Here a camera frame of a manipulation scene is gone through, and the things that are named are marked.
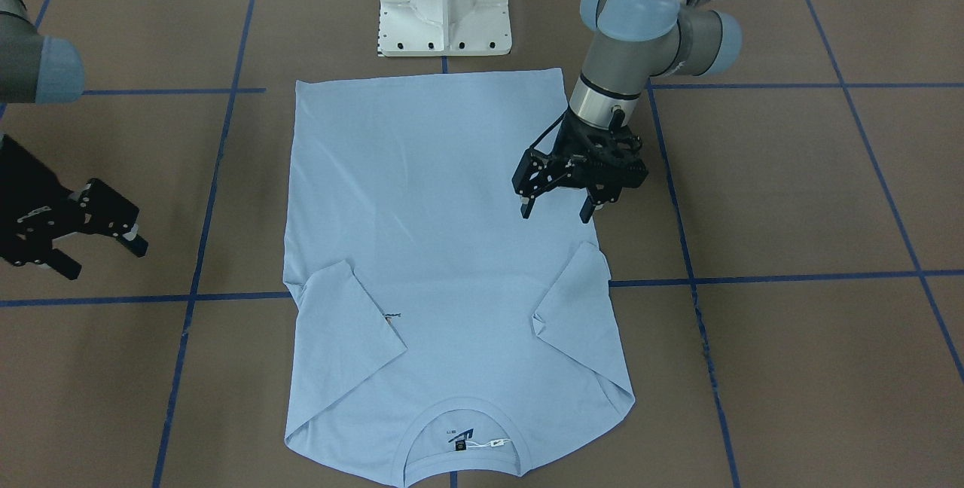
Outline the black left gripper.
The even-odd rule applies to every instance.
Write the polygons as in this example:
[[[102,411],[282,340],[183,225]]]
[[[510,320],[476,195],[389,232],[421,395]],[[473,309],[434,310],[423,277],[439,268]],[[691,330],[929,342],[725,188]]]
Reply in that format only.
[[[648,177],[640,138],[613,109],[605,127],[594,127],[572,109],[545,128],[526,148],[512,176],[520,214],[528,219],[537,197],[557,188],[585,190],[579,218],[588,224],[600,206],[616,203],[624,189],[639,188]]]

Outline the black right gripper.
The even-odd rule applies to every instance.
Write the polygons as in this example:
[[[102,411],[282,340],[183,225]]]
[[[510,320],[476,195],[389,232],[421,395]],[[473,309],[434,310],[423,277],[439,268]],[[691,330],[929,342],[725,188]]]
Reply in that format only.
[[[134,257],[147,254],[140,209],[93,177],[78,191],[59,183],[44,163],[10,135],[1,148],[1,255],[14,267],[34,263],[75,281],[82,265],[54,242],[75,233],[114,239]]]

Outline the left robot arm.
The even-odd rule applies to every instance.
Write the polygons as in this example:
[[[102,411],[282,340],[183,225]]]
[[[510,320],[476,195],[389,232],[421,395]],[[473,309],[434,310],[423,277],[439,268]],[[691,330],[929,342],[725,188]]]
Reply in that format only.
[[[723,72],[743,48],[736,19],[702,10],[706,1],[716,0],[581,0],[593,40],[568,106],[551,124],[551,150],[530,145],[513,175],[521,217],[538,197],[571,188],[585,191],[581,220],[589,221],[647,179],[629,120],[648,80]]]

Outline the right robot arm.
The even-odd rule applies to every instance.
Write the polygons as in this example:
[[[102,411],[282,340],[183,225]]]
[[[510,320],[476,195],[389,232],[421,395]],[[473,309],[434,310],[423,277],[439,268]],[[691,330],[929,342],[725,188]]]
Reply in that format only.
[[[23,0],[2,0],[2,103],[60,104],[79,100],[85,69],[76,47],[39,34]],[[29,263],[75,281],[82,266],[55,247],[76,233],[114,239],[144,257],[140,210],[103,180],[93,177],[73,191],[7,133],[1,138],[1,255],[14,267]]]

